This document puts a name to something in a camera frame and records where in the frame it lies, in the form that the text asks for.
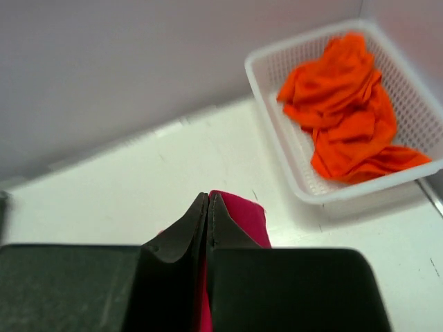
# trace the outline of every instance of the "orange cloth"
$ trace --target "orange cloth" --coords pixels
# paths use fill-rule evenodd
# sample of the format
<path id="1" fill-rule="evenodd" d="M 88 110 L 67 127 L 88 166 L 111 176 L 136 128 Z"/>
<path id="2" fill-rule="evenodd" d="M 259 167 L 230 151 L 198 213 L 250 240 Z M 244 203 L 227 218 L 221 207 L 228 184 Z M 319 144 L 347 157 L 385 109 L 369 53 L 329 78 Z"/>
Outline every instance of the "orange cloth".
<path id="1" fill-rule="evenodd" d="M 431 161 L 391 145 L 394 110 L 361 35 L 331 39 L 319 60 L 289 74 L 277 100 L 311 134 L 311 164 L 326 179 L 360 183 Z"/>

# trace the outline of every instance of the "red cloth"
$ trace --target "red cloth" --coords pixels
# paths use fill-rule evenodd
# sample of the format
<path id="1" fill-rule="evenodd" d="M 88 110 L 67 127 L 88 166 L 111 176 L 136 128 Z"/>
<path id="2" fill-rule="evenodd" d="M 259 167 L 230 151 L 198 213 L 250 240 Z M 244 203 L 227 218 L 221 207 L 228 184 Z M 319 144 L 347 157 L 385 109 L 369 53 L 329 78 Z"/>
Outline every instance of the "red cloth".
<path id="1" fill-rule="evenodd" d="M 268 232 L 266 231 L 266 217 L 264 209 L 257 203 L 243 199 L 242 197 L 213 190 L 209 197 L 221 194 L 223 202 L 228 209 L 230 217 L 243 229 L 250 238 L 259 246 L 270 248 Z M 213 324 L 210 318 L 209 300 L 206 292 L 206 260 L 204 262 L 203 299 L 201 304 L 200 332 L 213 332 Z"/>

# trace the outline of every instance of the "wall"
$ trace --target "wall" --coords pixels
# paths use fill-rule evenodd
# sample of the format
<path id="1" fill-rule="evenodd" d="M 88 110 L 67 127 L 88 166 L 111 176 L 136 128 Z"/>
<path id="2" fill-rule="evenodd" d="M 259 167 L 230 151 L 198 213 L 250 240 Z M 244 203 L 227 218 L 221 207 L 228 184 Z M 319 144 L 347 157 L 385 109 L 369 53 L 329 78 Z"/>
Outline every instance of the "wall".
<path id="1" fill-rule="evenodd" d="M 0 180 L 248 93 L 247 54 L 361 0 L 3 0 Z"/>
<path id="2" fill-rule="evenodd" d="M 443 104 L 443 1 L 365 0 L 362 14 L 384 30 Z M 443 197 L 443 172 L 428 180 Z"/>

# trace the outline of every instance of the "white plastic bin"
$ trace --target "white plastic bin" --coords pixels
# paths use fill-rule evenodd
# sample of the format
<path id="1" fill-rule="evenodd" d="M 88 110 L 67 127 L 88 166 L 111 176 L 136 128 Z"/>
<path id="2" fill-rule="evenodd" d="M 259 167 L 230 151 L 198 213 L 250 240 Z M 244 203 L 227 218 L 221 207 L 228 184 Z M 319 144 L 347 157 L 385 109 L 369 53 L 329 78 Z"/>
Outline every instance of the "white plastic bin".
<path id="1" fill-rule="evenodd" d="M 375 64 L 383 74 L 383 86 L 397 117 L 395 144 L 418 149 L 433 162 L 357 185 L 327 181 L 312 168 L 311 137 L 283 114 L 282 105 L 275 97 L 295 66 L 319 58 L 331 37 L 349 31 L 365 35 L 366 47 L 374 54 Z M 443 168 L 443 110 L 395 47 L 372 24 L 346 21 L 303 33 L 251 53 L 245 67 L 284 173 L 301 200 L 324 204 L 351 199 L 434 174 Z"/>

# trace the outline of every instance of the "white table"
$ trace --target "white table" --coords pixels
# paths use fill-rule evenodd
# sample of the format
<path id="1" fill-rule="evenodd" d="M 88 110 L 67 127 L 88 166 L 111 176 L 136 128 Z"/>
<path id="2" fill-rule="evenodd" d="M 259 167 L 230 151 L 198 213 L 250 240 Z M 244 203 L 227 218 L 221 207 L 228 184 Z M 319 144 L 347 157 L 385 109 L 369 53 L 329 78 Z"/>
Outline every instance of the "white table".
<path id="1" fill-rule="evenodd" d="M 391 190 L 408 198 L 383 209 L 330 218 L 290 192 L 252 99 L 16 186 L 5 242 L 141 244 L 212 189 L 261 204 L 275 247 L 361 251 L 396 331 L 443 331 L 443 219 L 418 185 Z"/>

